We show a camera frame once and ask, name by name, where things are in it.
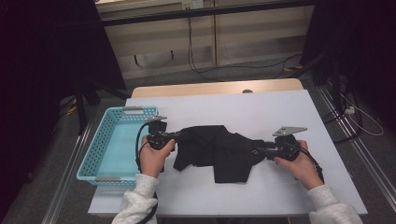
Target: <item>hand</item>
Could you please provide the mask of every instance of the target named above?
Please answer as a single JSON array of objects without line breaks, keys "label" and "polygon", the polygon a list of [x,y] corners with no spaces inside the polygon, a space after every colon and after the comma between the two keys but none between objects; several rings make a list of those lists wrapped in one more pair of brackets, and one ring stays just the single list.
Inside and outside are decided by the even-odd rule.
[{"label": "hand", "polygon": [[153,149],[147,141],[147,137],[144,136],[142,139],[142,146],[144,146],[140,151],[142,174],[157,178],[165,165],[166,157],[171,154],[171,150],[175,146],[175,140],[171,139],[161,150]]},{"label": "hand", "polygon": [[[305,141],[298,140],[300,146],[308,150],[308,145]],[[317,186],[323,185],[320,180],[314,163],[305,156],[304,153],[300,153],[295,161],[287,161],[279,157],[275,157],[274,161],[287,168],[291,171],[295,178],[297,178],[306,189],[310,190]]]}]

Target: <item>white sleeve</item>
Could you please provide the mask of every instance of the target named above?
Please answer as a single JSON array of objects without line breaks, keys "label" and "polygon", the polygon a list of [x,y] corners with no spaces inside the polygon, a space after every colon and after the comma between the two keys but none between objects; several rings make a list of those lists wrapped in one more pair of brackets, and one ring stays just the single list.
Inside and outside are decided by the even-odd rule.
[{"label": "white sleeve", "polygon": [[[149,175],[136,175],[136,187],[132,191],[125,191],[120,212],[114,217],[112,223],[137,223],[145,218],[157,203],[153,196],[159,183],[157,178]],[[156,217],[154,216],[148,223],[157,223]]]},{"label": "white sleeve", "polygon": [[329,186],[316,187],[307,194],[317,210],[309,214],[311,223],[363,223],[355,208],[348,203],[339,203]]}]

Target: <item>black controller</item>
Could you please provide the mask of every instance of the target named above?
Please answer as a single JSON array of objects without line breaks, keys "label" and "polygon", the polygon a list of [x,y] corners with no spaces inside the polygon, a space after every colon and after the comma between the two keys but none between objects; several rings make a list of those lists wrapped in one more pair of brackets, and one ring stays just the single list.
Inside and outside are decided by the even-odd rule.
[{"label": "black controller", "polygon": [[294,135],[279,136],[275,142],[265,142],[265,148],[257,148],[258,152],[265,156],[267,160],[274,160],[279,157],[288,161],[295,161],[300,153],[300,144]]},{"label": "black controller", "polygon": [[175,139],[177,142],[180,138],[184,137],[185,134],[181,132],[176,133],[156,133],[156,134],[149,134],[148,135],[148,143],[149,145],[156,149],[161,150],[166,144],[171,140]]}]

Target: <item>person's left hand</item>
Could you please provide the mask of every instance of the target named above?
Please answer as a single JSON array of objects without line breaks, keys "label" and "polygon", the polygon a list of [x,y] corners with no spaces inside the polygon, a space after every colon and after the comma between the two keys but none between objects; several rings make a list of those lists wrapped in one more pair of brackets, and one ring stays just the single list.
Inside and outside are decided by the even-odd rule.
[{"label": "person's left hand", "polygon": [[147,141],[147,137],[144,136],[142,139],[142,146],[144,146],[140,151],[142,174],[157,178],[165,165],[166,157],[171,154],[171,150],[175,146],[175,140],[171,139],[161,150],[155,150]]}]

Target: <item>gray carpet floor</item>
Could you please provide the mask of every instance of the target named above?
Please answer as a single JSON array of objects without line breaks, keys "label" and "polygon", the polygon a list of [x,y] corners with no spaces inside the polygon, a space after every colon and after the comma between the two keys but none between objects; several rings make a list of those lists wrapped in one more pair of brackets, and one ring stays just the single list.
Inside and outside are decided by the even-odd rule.
[{"label": "gray carpet floor", "polygon": [[[215,69],[209,72],[197,74],[193,71],[163,74],[155,77],[141,77],[126,80],[128,94],[140,86],[170,85],[185,83],[203,83],[214,81],[237,81],[271,79],[274,77],[288,77],[291,72],[282,72],[282,63],[267,68],[249,68],[247,66],[265,66],[278,63],[281,60],[265,62],[243,63],[234,67]],[[285,63],[288,66],[297,65],[298,57]],[[323,100],[323,94],[313,84],[312,74],[307,73],[300,77],[304,88],[309,91],[320,115],[326,115],[331,110]],[[112,95],[99,91],[102,102],[99,105],[86,104],[87,118],[91,121],[92,129],[100,122],[105,110],[111,106],[124,105],[125,101],[114,98]],[[358,95],[360,108],[375,118],[375,112],[368,106],[364,99]],[[378,133],[379,130],[368,117],[363,116],[364,128]],[[326,124],[328,132],[333,140],[345,138],[340,126],[336,121]],[[392,183],[396,183],[396,138],[395,132],[384,127],[384,134],[373,136],[362,132],[359,138],[370,150],[383,172]],[[92,139],[93,133],[89,134],[87,141]],[[63,178],[64,169],[69,163],[78,141],[78,114],[60,116],[53,136],[46,148],[45,156],[33,171],[33,181],[26,183],[15,202],[8,210],[3,223],[42,223],[50,207],[51,200]],[[362,217],[364,223],[392,223],[396,220],[395,210],[389,205],[381,188],[372,178],[361,158],[349,141],[336,144],[336,148],[343,159],[346,168],[351,173],[352,180],[366,205],[369,214]],[[78,181],[73,173],[70,188],[66,197],[61,201],[62,209],[47,223],[111,223],[111,218],[90,216],[87,214],[95,187]],[[285,223],[284,219],[270,220],[265,218],[254,218],[248,220],[233,219],[163,219],[162,223]],[[308,217],[291,217],[290,223],[309,223]]]}]

